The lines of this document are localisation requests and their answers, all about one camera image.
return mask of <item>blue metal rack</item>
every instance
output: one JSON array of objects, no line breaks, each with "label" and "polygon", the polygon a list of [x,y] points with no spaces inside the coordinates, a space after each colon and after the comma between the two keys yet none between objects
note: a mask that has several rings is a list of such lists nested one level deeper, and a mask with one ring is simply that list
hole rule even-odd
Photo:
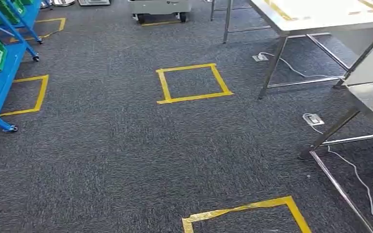
[{"label": "blue metal rack", "polygon": [[[10,0],[5,0],[6,3],[11,7],[11,10],[14,10],[15,7],[11,3]],[[28,12],[25,14],[24,17],[20,17],[20,15],[17,15],[21,19],[21,23],[25,26],[32,26],[34,24],[35,18],[37,16],[37,12],[39,11],[40,1],[35,0],[36,2],[39,2],[39,4],[33,4],[32,6],[35,6],[36,9]],[[18,43],[5,45],[7,49],[6,54],[6,60],[3,67],[3,70],[0,72],[0,110],[3,106],[3,103],[5,102],[6,96],[8,95],[9,89],[11,88],[12,81],[15,78],[15,74],[19,68],[19,64],[22,61],[22,57],[25,53],[25,50],[27,50],[34,61],[39,61],[38,54],[33,50],[31,45],[28,44],[28,42],[20,35],[20,33],[15,29],[14,25],[12,25],[8,19],[0,12],[0,19],[3,22],[4,28],[9,29],[10,32],[0,27],[0,31],[3,31],[11,36],[14,36],[16,40],[18,40]],[[5,132],[16,132],[17,127],[16,125],[10,125],[7,122],[3,121],[0,118],[0,127]]]}]

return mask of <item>blue shelf frame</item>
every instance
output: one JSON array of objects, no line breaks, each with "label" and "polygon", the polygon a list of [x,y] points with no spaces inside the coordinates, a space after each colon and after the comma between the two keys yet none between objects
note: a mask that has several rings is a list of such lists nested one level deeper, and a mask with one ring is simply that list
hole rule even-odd
[{"label": "blue shelf frame", "polygon": [[[5,0],[8,5],[12,3],[10,0]],[[0,12],[0,20],[3,22],[5,28],[8,28],[10,32],[4,30],[0,27],[0,30],[14,36],[15,39],[18,40],[18,43],[5,45],[7,49],[5,64],[3,66],[2,71],[0,72],[0,111],[2,109],[3,103],[5,102],[6,96],[8,95],[9,89],[11,88],[12,81],[15,78],[16,72],[19,68],[20,62],[22,61],[23,55],[27,50],[35,61],[39,61],[38,54],[34,51],[31,45],[20,35],[20,33],[15,29],[15,27],[8,21],[8,19]],[[22,19],[24,25],[33,25],[35,18],[32,18],[32,14],[29,17],[25,17]],[[15,125],[11,125],[0,118],[0,127],[5,132],[16,132],[17,127]]]}]

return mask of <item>floor power outlet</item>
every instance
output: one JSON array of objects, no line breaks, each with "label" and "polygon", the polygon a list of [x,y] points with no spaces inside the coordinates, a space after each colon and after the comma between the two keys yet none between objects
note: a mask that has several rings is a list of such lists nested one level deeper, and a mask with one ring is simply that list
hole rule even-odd
[{"label": "floor power outlet", "polygon": [[311,126],[325,124],[317,114],[305,114],[304,120]]},{"label": "floor power outlet", "polygon": [[267,61],[268,58],[263,55],[263,54],[259,54],[259,55],[254,55],[252,56],[252,58],[256,61],[256,62],[264,62],[264,61]]}]

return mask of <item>metal table leg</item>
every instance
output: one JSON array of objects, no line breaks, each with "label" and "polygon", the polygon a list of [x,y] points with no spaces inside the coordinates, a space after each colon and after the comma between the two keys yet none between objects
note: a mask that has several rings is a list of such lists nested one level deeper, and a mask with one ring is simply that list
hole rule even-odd
[{"label": "metal table leg", "polygon": [[310,151],[309,153],[312,155],[312,157],[315,159],[317,164],[320,166],[320,168],[323,170],[323,172],[329,178],[331,183],[335,186],[335,188],[341,194],[342,198],[344,198],[344,200],[348,203],[348,205],[351,207],[351,209],[354,211],[354,213],[358,216],[359,220],[361,220],[361,222],[365,225],[365,227],[367,228],[367,230],[369,232],[373,233],[373,227],[371,226],[371,224],[364,217],[364,215],[361,213],[361,211],[357,208],[357,206],[354,204],[354,202],[350,199],[350,197],[344,191],[344,189],[341,187],[341,185],[338,183],[338,181],[332,176],[331,172],[328,170],[328,168],[322,162],[320,157],[313,150]]},{"label": "metal table leg", "polygon": [[270,66],[268,67],[267,76],[265,78],[265,83],[262,86],[261,91],[259,92],[258,99],[262,99],[268,88],[268,84],[270,84],[271,77],[274,74],[274,71],[278,65],[278,61],[281,57],[282,52],[284,51],[285,44],[287,43],[288,36],[280,37],[278,42],[278,47],[274,53],[274,56],[270,60]]},{"label": "metal table leg", "polygon": [[211,18],[209,21],[214,21],[214,11],[215,11],[215,0],[212,0],[211,2]]},{"label": "metal table leg", "polygon": [[[345,73],[344,80],[348,79],[351,73],[361,64],[362,61],[370,54],[373,50],[373,42],[368,46],[368,48],[358,57],[358,59],[353,63],[353,65],[347,70]],[[342,84],[344,84],[344,80],[339,80],[337,84],[335,84],[334,88],[341,88]]]},{"label": "metal table leg", "polygon": [[344,189],[341,187],[341,185],[338,183],[338,181],[334,178],[334,176],[331,174],[331,172],[328,170],[328,168],[322,162],[321,158],[315,152],[316,148],[318,148],[320,145],[322,145],[331,135],[333,135],[340,128],[342,128],[346,123],[348,123],[351,119],[353,119],[358,113],[359,113],[359,110],[357,108],[355,108],[355,107],[351,108],[347,112],[347,114],[345,114],[335,125],[333,125],[329,130],[327,130],[324,134],[322,134],[310,146],[308,153],[314,158],[314,160],[317,162],[317,164],[320,166],[320,168],[323,170],[323,172],[329,178],[331,183],[334,185],[334,187],[341,194],[342,198],[344,198],[344,200],[347,202],[347,204],[351,207],[351,209],[354,211],[354,213],[359,217],[361,222],[365,225],[367,230],[369,232],[373,233],[373,227],[371,226],[371,224],[364,217],[364,215],[360,212],[360,210],[357,208],[357,206],[354,204],[354,202],[350,199],[348,194],[344,191]]},{"label": "metal table leg", "polygon": [[231,8],[233,0],[228,0],[228,6],[226,8],[226,19],[225,19],[225,31],[224,31],[224,41],[223,44],[226,44],[228,40],[228,30],[229,30],[229,21],[231,19]]},{"label": "metal table leg", "polygon": [[351,108],[347,114],[345,114],[340,120],[337,121],[329,130],[321,134],[321,136],[310,146],[309,150],[317,149],[323,142],[325,142],[330,136],[341,129],[346,123],[354,118],[359,113],[359,110],[355,107]]}]

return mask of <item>stainless steel table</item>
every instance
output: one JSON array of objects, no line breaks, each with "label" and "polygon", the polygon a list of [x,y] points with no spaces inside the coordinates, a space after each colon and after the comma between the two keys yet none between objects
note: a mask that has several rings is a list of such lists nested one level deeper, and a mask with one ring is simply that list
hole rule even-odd
[{"label": "stainless steel table", "polygon": [[[229,33],[254,31],[272,28],[279,35],[278,47],[270,59],[265,83],[258,95],[262,99],[268,88],[319,83],[339,80],[335,87],[341,87],[343,80],[365,59],[373,49],[373,42],[362,55],[348,67],[329,49],[315,39],[312,34],[329,31],[349,31],[373,28],[373,0],[248,0],[254,10],[269,24],[269,26],[229,30],[233,0],[228,0],[225,21],[224,40],[226,43]],[[318,45],[327,55],[336,61],[345,71],[344,78],[331,77],[302,82],[270,84],[271,77],[284,50],[288,38],[307,36]]]},{"label": "stainless steel table", "polygon": [[[360,218],[360,220],[364,223],[367,229],[373,233],[373,228],[370,223],[365,219],[365,217],[361,214],[358,210],[356,205],[353,201],[348,197],[347,193],[342,189],[341,185],[337,182],[337,180],[332,176],[331,172],[316,154],[315,149],[320,146],[328,146],[333,144],[340,144],[346,142],[355,142],[367,139],[373,139],[373,135],[361,136],[361,137],[353,137],[353,138],[346,138],[341,140],[334,140],[334,141],[327,141],[327,139],[341,129],[346,123],[348,123],[351,119],[353,119],[358,113],[362,112],[365,116],[367,116],[373,122],[373,83],[369,84],[360,84],[356,86],[348,87],[348,90],[351,94],[351,99],[355,104],[355,107],[351,108],[348,113],[343,116],[335,125],[333,125],[328,131],[323,133],[308,149],[308,153],[312,155],[315,161],[318,163],[320,168],[324,171],[327,177],[331,180],[332,184],[336,187],[342,197],[347,201],[356,215]],[[306,153],[302,153],[301,158],[305,158]]]}]

